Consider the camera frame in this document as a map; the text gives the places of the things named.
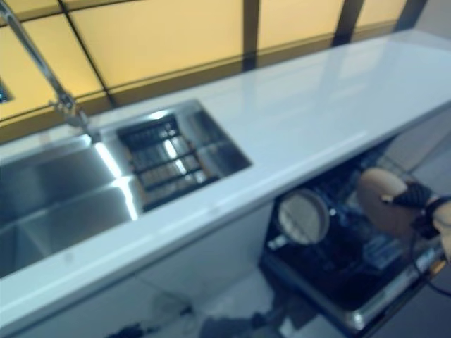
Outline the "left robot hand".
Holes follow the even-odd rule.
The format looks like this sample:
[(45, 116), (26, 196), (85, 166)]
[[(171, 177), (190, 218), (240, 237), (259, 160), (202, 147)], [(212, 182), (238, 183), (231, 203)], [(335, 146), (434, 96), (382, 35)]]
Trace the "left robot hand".
[(139, 323), (129, 325), (119, 329), (114, 337), (117, 338), (140, 338), (148, 334), (153, 334), (158, 330), (156, 327), (143, 326)]

